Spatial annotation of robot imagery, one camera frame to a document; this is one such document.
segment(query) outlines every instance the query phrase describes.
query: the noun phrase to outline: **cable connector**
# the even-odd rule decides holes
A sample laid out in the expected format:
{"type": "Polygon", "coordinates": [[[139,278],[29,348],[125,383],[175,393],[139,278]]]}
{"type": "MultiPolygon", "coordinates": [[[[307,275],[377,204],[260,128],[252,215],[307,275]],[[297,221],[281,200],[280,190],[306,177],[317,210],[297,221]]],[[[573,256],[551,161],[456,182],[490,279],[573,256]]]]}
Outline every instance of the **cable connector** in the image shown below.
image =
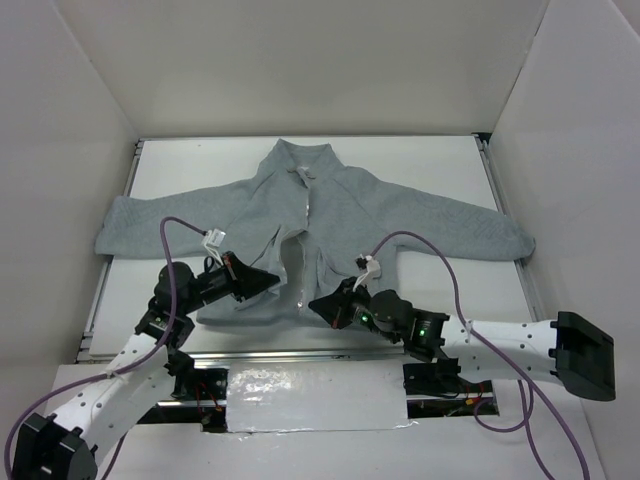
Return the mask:
{"type": "Polygon", "coordinates": [[[226,233],[217,228],[214,230],[207,230],[207,233],[201,242],[201,245],[207,251],[209,256],[213,258],[213,261],[218,267],[222,267],[222,257],[220,256],[218,248],[222,244],[225,236],[226,233]]]}
{"type": "Polygon", "coordinates": [[[107,376],[107,380],[111,380],[115,377],[120,377],[121,375],[118,373],[118,368],[105,368],[104,373],[107,376]]]}
{"type": "Polygon", "coordinates": [[[364,257],[360,255],[356,259],[356,263],[358,264],[360,270],[366,269],[366,272],[360,275],[356,280],[356,283],[353,285],[354,292],[360,285],[366,286],[369,280],[371,280],[372,278],[380,278],[380,275],[382,275],[380,263],[371,255],[367,255],[364,257]]]}

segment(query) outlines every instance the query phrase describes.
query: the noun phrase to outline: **white table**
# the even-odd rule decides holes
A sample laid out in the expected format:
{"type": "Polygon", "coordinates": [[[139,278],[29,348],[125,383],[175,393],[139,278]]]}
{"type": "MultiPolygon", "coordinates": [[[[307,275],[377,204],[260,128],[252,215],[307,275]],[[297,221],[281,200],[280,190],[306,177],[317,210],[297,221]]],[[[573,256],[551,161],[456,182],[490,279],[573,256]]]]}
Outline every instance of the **white table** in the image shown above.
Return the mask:
{"type": "MultiPolygon", "coordinates": [[[[255,174],[276,137],[150,140],[144,143],[131,196],[155,198],[223,185],[255,174]]],[[[366,168],[382,180],[465,202],[496,208],[475,138],[313,137],[287,138],[301,145],[331,143],[347,165],[366,168]]],[[[194,272],[202,259],[186,260],[194,272]]],[[[163,260],[115,258],[95,315],[90,347],[94,357],[115,354],[146,311],[163,260]]],[[[515,265],[452,260],[469,318],[524,322],[531,317],[515,265]]],[[[440,260],[414,252],[399,254],[400,295],[417,308],[453,312],[449,276],[440,260]]],[[[292,352],[387,348],[382,338],[360,331],[301,326],[295,318],[251,328],[197,324],[183,347],[202,352],[292,352]]]]}

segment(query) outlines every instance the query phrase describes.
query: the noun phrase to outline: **gray sweatshirt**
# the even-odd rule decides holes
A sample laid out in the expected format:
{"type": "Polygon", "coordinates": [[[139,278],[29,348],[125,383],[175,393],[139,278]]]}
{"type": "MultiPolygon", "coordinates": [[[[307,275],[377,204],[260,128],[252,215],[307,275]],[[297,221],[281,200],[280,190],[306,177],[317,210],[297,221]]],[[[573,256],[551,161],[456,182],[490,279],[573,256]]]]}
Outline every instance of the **gray sweatshirt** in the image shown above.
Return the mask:
{"type": "MultiPolygon", "coordinates": [[[[212,325],[291,315],[326,325],[307,304],[332,293],[344,278],[359,275],[355,259],[396,230],[418,233],[456,258],[510,261],[529,256],[535,247],[534,239],[501,213],[345,167],[331,145],[303,147],[284,140],[278,140],[253,178],[154,200],[116,198],[96,253],[163,258],[159,225],[168,215],[204,230],[225,231],[221,252],[232,250],[242,262],[281,279],[247,302],[227,297],[200,310],[198,321],[212,325]],[[281,246],[288,239],[299,242],[304,259],[295,301],[283,301],[281,295],[287,290],[281,246]]],[[[184,227],[169,224],[167,236],[174,257],[205,253],[202,238],[184,227]]],[[[398,287],[398,248],[432,254],[411,237],[394,237],[376,256],[382,275],[369,283],[372,294],[398,287]]]]}

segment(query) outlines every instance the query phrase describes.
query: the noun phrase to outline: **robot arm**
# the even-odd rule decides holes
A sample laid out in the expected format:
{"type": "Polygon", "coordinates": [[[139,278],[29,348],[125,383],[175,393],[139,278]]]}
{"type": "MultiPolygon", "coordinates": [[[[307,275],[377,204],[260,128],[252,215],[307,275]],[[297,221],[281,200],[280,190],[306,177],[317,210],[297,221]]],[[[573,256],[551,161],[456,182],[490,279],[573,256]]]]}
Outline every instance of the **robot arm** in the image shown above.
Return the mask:
{"type": "Polygon", "coordinates": [[[331,295],[309,303],[332,328],[356,323],[392,343],[444,377],[470,383],[517,379],[518,373],[471,334],[481,334],[534,380],[563,385],[581,398],[615,399],[613,339],[576,313],[536,323],[468,321],[428,312],[386,290],[373,297],[355,277],[331,295]]]}
{"type": "Polygon", "coordinates": [[[171,396],[176,378],[188,377],[193,359],[179,349],[194,328],[189,313],[227,295],[244,301],[278,283],[270,273],[244,265],[227,252],[222,267],[205,263],[194,277],[188,265],[173,263],[177,315],[165,345],[139,367],[113,374],[147,355],[163,336],[171,293],[167,267],[159,275],[149,309],[120,354],[107,366],[107,378],[88,385],[44,418],[32,414],[21,426],[13,465],[14,480],[93,480],[104,456],[157,402],[171,396]]]}

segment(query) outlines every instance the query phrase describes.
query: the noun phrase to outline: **cable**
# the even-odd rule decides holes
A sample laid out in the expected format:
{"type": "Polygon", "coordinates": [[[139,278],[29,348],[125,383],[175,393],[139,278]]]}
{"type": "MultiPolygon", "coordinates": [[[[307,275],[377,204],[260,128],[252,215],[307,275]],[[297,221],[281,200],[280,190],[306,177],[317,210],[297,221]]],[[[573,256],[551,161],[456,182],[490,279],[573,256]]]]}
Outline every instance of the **cable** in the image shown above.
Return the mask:
{"type": "MultiPolygon", "coordinates": [[[[115,370],[115,373],[118,374],[118,375],[129,373],[132,370],[135,370],[140,365],[142,365],[144,362],[146,362],[151,357],[153,357],[158,352],[158,350],[160,350],[164,346],[164,344],[167,342],[167,339],[169,338],[169,334],[171,333],[171,328],[173,327],[173,323],[174,323],[175,318],[176,318],[176,310],[178,308],[178,305],[177,305],[178,295],[177,295],[177,290],[176,290],[175,273],[173,271],[173,263],[171,261],[171,251],[169,250],[169,242],[167,241],[167,235],[166,235],[166,232],[165,232],[165,227],[166,227],[167,222],[176,222],[176,223],[179,223],[181,225],[184,225],[185,227],[193,230],[194,232],[200,233],[201,235],[205,235],[206,234],[206,232],[204,230],[200,230],[199,228],[194,227],[190,223],[187,223],[184,220],[176,218],[176,217],[165,217],[160,222],[160,240],[162,242],[162,249],[164,250],[165,259],[167,260],[167,270],[168,270],[168,273],[169,273],[169,285],[170,285],[170,289],[171,289],[171,310],[170,310],[170,313],[169,313],[169,321],[167,322],[167,327],[166,327],[165,332],[162,334],[162,337],[160,337],[160,340],[158,340],[156,345],[149,351],[149,353],[147,353],[143,357],[139,358],[135,362],[131,363],[130,365],[127,365],[127,366],[124,366],[122,368],[119,368],[119,369],[115,370]]],[[[46,394],[42,398],[36,400],[33,404],[31,404],[29,407],[27,407],[27,409],[24,412],[22,412],[22,414],[18,417],[16,422],[11,427],[11,430],[9,431],[9,435],[7,436],[7,440],[6,440],[5,445],[4,445],[4,469],[5,469],[5,473],[7,474],[7,478],[8,479],[13,478],[12,466],[11,466],[11,444],[13,443],[13,439],[14,439],[16,433],[18,432],[18,429],[24,423],[24,421],[27,419],[27,417],[32,412],[34,412],[40,405],[44,404],[45,402],[47,402],[51,398],[53,398],[53,397],[55,397],[57,395],[60,395],[61,393],[67,392],[69,390],[72,390],[74,388],[80,387],[82,385],[87,385],[89,383],[99,382],[99,381],[105,380],[107,378],[108,378],[108,375],[106,373],[101,373],[101,374],[98,374],[98,375],[93,375],[93,376],[88,377],[88,378],[84,378],[82,380],[77,380],[77,381],[72,382],[72,383],[70,383],[68,385],[64,385],[64,386],[62,386],[60,388],[57,388],[56,390],[54,390],[52,392],[49,392],[48,394],[46,394]]]]}
{"type": "MultiPolygon", "coordinates": [[[[444,254],[429,240],[418,235],[417,233],[409,232],[406,230],[398,230],[397,232],[390,233],[389,235],[384,237],[380,241],[380,243],[376,245],[376,247],[373,249],[373,251],[371,252],[371,256],[374,257],[380,251],[380,249],[385,243],[387,243],[391,238],[398,235],[408,235],[410,237],[413,237],[421,241],[422,243],[427,245],[438,257],[440,257],[440,260],[442,260],[442,263],[444,263],[444,266],[447,268],[447,270],[449,271],[449,275],[451,276],[451,282],[453,283],[454,301],[455,301],[456,313],[458,314],[458,319],[460,320],[460,322],[464,327],[467,327],[467,320],[464,318],[464,314],[462,313],[462,307],[460,305],[460,287],[458,285],[458,278],[456,277],[456,274],[453,271],[453,267],[451,266],[451,263],[449,263],[449,260],[447,260],[447,257],[445,257],[444,254]]],[[[529,384],[529,387],[532,388],[535,391],[535,393],[540,397],[540,400],[542,400],[542,402],[547,406],[549,411],[553,414],[556,421],[558,422],[558,424],[564,431],[565,435],[569,439],[569,442],[571,442],[571,446],[576,452],[576,456],[578,457],[578,461],[580,462],[580,468],[582,469],[583,480],[590,480],[591,475],[589,473],[589,466],[587,465],[587,460],[584,456],[584,452],[582,451],[582,448],[580,448],[578,439],[575,437],[575,435],[571,431],[571,428],[569,427],[565,419],[562,417],[558,409],[555,407],[555,405],[551,402],[549,397],[547,397],[547,395],[533,381],[533,379],[527,374],[527,372],[525,372],[522,368],[520,368],[520,366],[516,362],[511,360],[511,358],[509,358],[509,356],[506,353],[504,353],[502,350],[500,350],[498,347],[496,347],[493,343],[491,343],[483,335],[479,334],[475,330],[471,329],[470,333],[471,335],[476,337],[478,340],[480,340],[480,342],[482,342],[493,353],[495,353],[500,358],[502,358],[502,360],[504,360],[511,368],[513,368],[520,375],[520,377],[522,377],[529,384]]],[[[534,453],[534,457],[536,457],[536,461],[538,461],[539,457],[537,457],[536,454],[537,454],[537,451],[536,453],[534,453]]]]}
{"type": "Polygon", "coordinates": [[[202,387],[202,389],[204,390],[205,393],[209,394],[209,397],[211,397],[211,400],[213,400],[213,404],[216,406],[216,411],[217,412],[221,412],[222,411],[222,407],[220,407],[220,405],[218,405],[218,400],[216,400],[216,397],[213,396],[213,393],[211,393],[209,391],[209,388],[207,388],[207,386],[203,382],[200,382],[200,386],[202,387]]]}
{"type": "MultiPolygon", "coordinates": [[[[527,400],[524,396],[524,387],[522,386],[521,380],[518,380],[518,388],[520,389],[520,399],[522,400],[522,413],[526,416],[525,412],[527,411],[527,400]]],[[[529,410],[532,411],[533,410],[533,392],[531,390],[530,390],[530,395],[531,396],[529,398],[531,398],[531,406],[529,407],[529,410]]],[[[527,421],[524,422],[524,429],[525,429],[525,432],[527,433],[527,441],[529,442],[531,453],[533,453],[533,458],[536,459],[536,463],[540,467],[540,470],[542,470],[542,472],[547,476],[548,480],[555,480],[555,478],[553,477],[553,475],[551,475],[551,472],[549,471],[547,466],[542,461],[540,454],[538,453],[536,442],[533,440],[533,434],[531,433],[531,422],[529,421],[529,419],[527,419],[527,421]]]]}
{"type": "MultiPolygon", "coordinates": [[[[518,380],[518,384],[522,385],[522,380],[518,380]]],[[[482,425],[484,428],[486,428],[487,430],[491,430],[492,432],[496,432],[496,433],[511,433],[511,432],[515,432],[517,430],[520,430],[522,427],[524,427],[526,424],[529,423],[529,419],[531,418],[531,414],[533,413],[533,388],[531,388],[531,385],[529,385],[529,408],[526,409],[523,413],[524,413],[524,418],[522,419],[522,421],[520,423],[518,423],[517,425],[514,425],[513,427],[507,427],[507,428],[500,428],[500,427],[494,427],[492,425],[489,425],[488,423],[484,423],[484,421],[482,421],[479,417],[479,413],[480,413],[480,407],[482,407],[482,405],[485,405],[487,403],[492,403],[493,402],[493,398],[485,398],[480,400],[478,403],[476,403],[476,406],[473,409],[473,416],[476,419],[476,422],[478,422],[480,425],[482,425]]],[[[523,397],[523,402],[526,405],[526,398],[523,397]]]]}
{"type": "Polygon", "coordinates": [[[422,390],[415,387],[411,387],[410,390],[412,392],[418,393],[409,393],[409,395],[427,395],[429,397],[441,398],[442,400],[457,400],[460,396],[460,393],[456,393],[455,395],[447,395],[446,393],[429,392],[428,390],[422,390]]]}
{"type": "Polygon", "coordinates": [[[111,456],[111,460],[109,461],[109,466],[107,466],[107,469],[104,471],[104,475],[100,480],[107,480],[107,478],[109,477],[109,474],[111,474],[111,470],[113,470],[113,467],[116,465],[116,460],[118,459],[118,455],[120,455],[120,450],[122,450],[122,445],[124,444],[125,438],[127,438],[126,433],[122,436],[120,440],[118,440],[116,451],[113,452],[113,455],[111,456]]]}

